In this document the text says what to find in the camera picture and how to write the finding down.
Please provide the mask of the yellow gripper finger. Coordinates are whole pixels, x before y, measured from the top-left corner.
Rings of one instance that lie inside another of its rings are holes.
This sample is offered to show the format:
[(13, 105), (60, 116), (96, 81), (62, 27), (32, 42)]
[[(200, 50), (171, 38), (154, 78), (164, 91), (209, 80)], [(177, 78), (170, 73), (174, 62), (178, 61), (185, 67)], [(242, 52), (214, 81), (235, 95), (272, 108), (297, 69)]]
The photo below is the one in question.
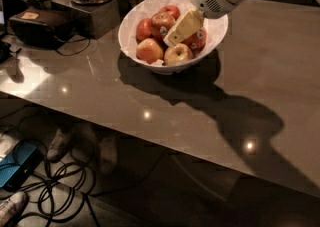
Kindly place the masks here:
[(203, 12), (197, 9), (190, 9), (177, 19), (163, 41), (167, 46), (175, 46), (200, 30), (203, 27), (203, 23)]

